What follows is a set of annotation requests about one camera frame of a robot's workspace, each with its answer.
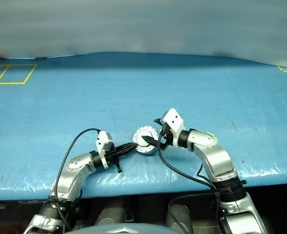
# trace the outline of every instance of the black cable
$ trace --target black cable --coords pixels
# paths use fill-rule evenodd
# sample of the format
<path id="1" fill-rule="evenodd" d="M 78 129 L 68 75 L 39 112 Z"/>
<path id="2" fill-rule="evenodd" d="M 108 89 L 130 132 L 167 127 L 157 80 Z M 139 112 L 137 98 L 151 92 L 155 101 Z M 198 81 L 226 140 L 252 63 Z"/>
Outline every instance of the black cable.
<path id="1" fill-rule="evenodd" d="M 208 178 L 206 178 L 205 176 L 200 175 L 200 172 L 201 172 L 202 168 L 203 168 L 203 164 L 201 164 L 201 167 L 200 167 L 200 169 L 199 169 L 198 172 L 197 172 L 197 177 L 200 177 L 200 178 L 206 180 L 206 181 L 213 187 L 213 191 L 212 191 L 212 192 L 213 192 L 214 195 L 216 196 L 216 213 L 215 213 L 215 215 L 216 215 L 216 220 L 218 221 L 219 211 L 220 211 L 219 207 L 220 207 L 220 202 L 221 202 L 220 196 L 219 196 L 219 194 L 218 194 L 218 191 L 217 191 L 216 186 L 212 183 L 212 181 L 210 181 L 210 180 L 209 180 Z"/>
<path id="2" fill-rule="evenodd" d="M 74 208 L 74 207 L 77 205 L 77 203 L 79 202 L 79 200 L 82 198 L 82 195 L 83 195 L 83 189 L 81 189 L 81 193 L 80 193 L 79 197 L 76 198 L 76 200 L 74 201 L 74 203 L 73 203 L 73 205 L 72 205 L 72 208 Z M 69 213 L 67 213 L 67 214 L 65 215 L 65 219 L 67 219 L 68 216 L 69 216 Z M 62 233 L 65 233 L 65 224 L 64 224 L 64 223 L 63 223 Z"/>
<path id="3" fill-rule="evenodd" d="M 217 200 L 216 200 L 216 219 L 218 220 L 218 217 L 219 217 L 219 206 L 220 206 L 220 197 L 219 197 L 219 194 L 217 192 L 217 188 L 216 186 L 208 179 L 206 178 L 205 176 L 203 175 L 200 175 L 200 172 L 203 168 L 203 164 L 201 164 L 198 172 L 197 172 L 197 177 L 200 177 L 202 179 L 204 179 L 206 182 L 200 180 L 200 179 L 197 179 L 197 178 L 194 178 L 188 174 L 185 174 L 183 172 L 181 172 L 180 170 L 178 170 L 177 168 L 173 167 L 171 164 L 169 164 L 163 157 L 162 155 L 162 152 L 161 152 L 161 138 L 162 138 L 162 133 L 164 133 L 164 129 L 166 128 L 167 126 L 164 125 L 160 131 L 160 134 L 159 134 L 159 137 L 158 137 L 158 153 L 159 153 L 159 156 L 160 156 L 160 159 L 161 161 L 168 167 L 170 168 L 171 170 L 175 171 L 176 173 L 180 174 L 181 176 L 184 176 L 192 181 L 195 181 L 195 182 L 198 182 L 200 184 L 203 184 L 203 185 L 206 185 L 208 186 L 210 189 L 211 189 L 211 193 L 207 193 L 207 195 L 211 194 L 211 195 L 214 195 L 216 196 Z M 173 201 L 170 201 L 169 205 L 168 205 L 168 211 L 171 215 L 171 217 L 173 218 L 173 220 L 177 223 L 177 225 L 182 229 L 182 231 L 185 233 L 185 234 L 189 234 L 188 231 L 181 225 L 181 223 L 178 221 L 178 219 L 172 214 L 172 212 L 170 211 L 170 205 Z"/>
<path id="4" fill-rule="evenodd" d="M 176 172 L 177 174 L 180 174 L 181 176 L 186 177 L 187 179 L 191 179 L 192 181 L 195 181 L 195 182 L 198 182 L 198 183 L 200 183 L 200 184 L 206 185 L 206 186 L 208 186 L 210 189 L 212 189 L 213 187 L 212 187 L 209 183 L 206 183 L 206 182 L 204 182 L 204 181 L 202 181 L 202 180 L 200 180 L 200 179 L 194 178 L 194 177 L 192 177 L 192 176 L 190 176 L 190 175 L 187 175 L 187 174 L 181 172 L 180 170 L 178 170 L 177 168 L 173 167 L 171 164 L 169 164 L 169 163 L 164 159 L 164 157 L 163 157 L 163 155 L 162 155 L 162 152 L 161 152 L 161 148 L 160 148 L 160 146 L 161 146 L 161 137 L 162 137 L 162 135 L 159 134 L 159 137 L 158 137 L 158 153 L 159 153 L 159 156 L 160 156 L 161 161 L 162 161 L 169 169 L 173 170 L 173 171 Z"/>
<path id="5" fill-rule="evenodd" d="M 61 176 L 61 172 L 62 172 L 62 170 L 63 170 L 63 167 L 64 167 L 64 165 L 65 165 L 65 161 L 66 161 L 67 157 L 69 156 L 69 153 L 70 153 L 70 151 L 71 151 L 73 145 L 75 144 L 75 142 L 77 141 L 77 139 L 78 139 L 81 135 L 83 135 L 84 133 L 89 132 L 89 131 L 97 131 L 97 132 L 99 133 L 99 132 L 100 132 L 100 129 L 97 129 L 97 128 L 85 129 L 84 131 L 80 132 L 80 133 L 74 138 L 74 140 L 72 141 L 72 143 L 71 143 L 69 149 L 67 150 L 67 152 L 66 152 L 66 154 L 65 154 L 65 156 L 64 156 L 64 158 L 63 158 L 63 161 L 62 161 L 62 163 L 61 163 L 61 166 L 60 166 L 60 168 L 59 168 L 59 172 L 58 172 L 58 175 L 57 175 L 55 187 L 54 187 L 54 193 L 55 193 L 55 199 L 56 199 L 56 208 L 57 208 L 58 215 L 59 215 L 60 219 L 62 220 L 62 222 L 64 223 L 65 227 L 66 227 L 69 231 L 71 231 L 72 229 L 71 229 L 70 225 L 68 224 L 68 222 L 66 221 L 65 217 L 63 216 L 62 211 L 61 211 L 61 209 L 60 209 L 60 206 L 59 206 L 59 204 L 58 204 L 58 192 L 57 192 L 58 182 L 59 182 L 59 179 L 60 179 L 60 176 Z"/>
<path id="6" fill-rule="evenodd" d="M 180 221 L 172 213 L 172 211 L 171 211 L 172 203 L 177 201 L 177 200 L 180 200 L 180 199 L 183 199 L 183 198 L 187 198 L 187 197 L 205 196 L 205 195 L 212 195 L 212 193 L 190 194 L 190 195 L 177 196 L 177 197 L 171 199 L 170 202 L 168 203 L 167 210 L 168 210 L 169 214 L 171 215 L 172 219 L 177 223 L 177 225 L 182 229 L 184 234 L 190 234 L 190 233 L 188 232 L 188 230 L 186 230 L 186 228 L 180 223 Z"/>

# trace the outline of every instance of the silver robot arm segment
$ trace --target silver robot arm segment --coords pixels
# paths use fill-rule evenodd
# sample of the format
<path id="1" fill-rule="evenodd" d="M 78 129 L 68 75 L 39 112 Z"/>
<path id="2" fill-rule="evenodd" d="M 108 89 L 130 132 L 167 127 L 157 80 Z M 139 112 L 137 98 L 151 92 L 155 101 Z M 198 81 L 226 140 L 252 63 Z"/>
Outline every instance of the silver robot arm segment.
<path id="1" fill-rule="evenodd" d="M 250 195 L 243 188 L 246 182 L 239 180 L 229 154 L 218 144 L 217 137 L 209 132 L 187 131 L 183 119 L 173 108 L 163 115 L 160 123 L 168 125 L 174 147 L 187 148 L 201 159 L 209 180 L 221 198 L 224 232 L 267 234 Z"/>
<path id="2" fill-rule="evenodd" d="M 23 234 L 31 232 L 34 228 L 44 233 L 52 233 L 63 225 L 57 212 L 56 202 L 63 214 L 69 212 L 75 200 L 80 196 L 86 178 L 96 171 L 96 167 L 108 168 L 108 163 L 111 161 L 107 161 L 105 152 L 111 149 L 112 144 L 111 135 L 100 131 L 96 141 L 98 153 L 93 151 L 70 159 L 63 168 L 58 181 L 58 197 L 55 198 L 54 185 L 41 211 L 33 217 Z"/>

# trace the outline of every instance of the round metal flange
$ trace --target round metal flange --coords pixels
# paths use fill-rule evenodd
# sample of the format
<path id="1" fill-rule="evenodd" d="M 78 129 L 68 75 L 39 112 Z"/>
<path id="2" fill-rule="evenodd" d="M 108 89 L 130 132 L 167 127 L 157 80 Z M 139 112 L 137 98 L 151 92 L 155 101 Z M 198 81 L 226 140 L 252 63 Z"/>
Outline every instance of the round metal flange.
<path id="1" fill-rule="evenodd" d="M 151 126 L 144 126 L 138 129 L 133 136 L 133 142 L 138 144 L 136 151 L 142 154 L 153 153 L 156 150 L 156 147 L 148 144 L 142 138 L 142 136 L 149 136 L 149 137 L 153 137 L 155 140 L 158 140 L 157 131 L 155 131 L 155 129 Z"/>

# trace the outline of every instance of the gray wall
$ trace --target gray wall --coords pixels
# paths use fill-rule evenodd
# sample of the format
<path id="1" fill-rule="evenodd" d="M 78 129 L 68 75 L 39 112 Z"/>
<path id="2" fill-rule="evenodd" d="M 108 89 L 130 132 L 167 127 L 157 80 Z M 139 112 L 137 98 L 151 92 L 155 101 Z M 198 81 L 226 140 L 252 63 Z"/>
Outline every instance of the gray wall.
<path id="1" fill-rule="evenodd" d="M 287 0 L 0 0 L 0 56 L 99 51 L 287 66 Z"/>

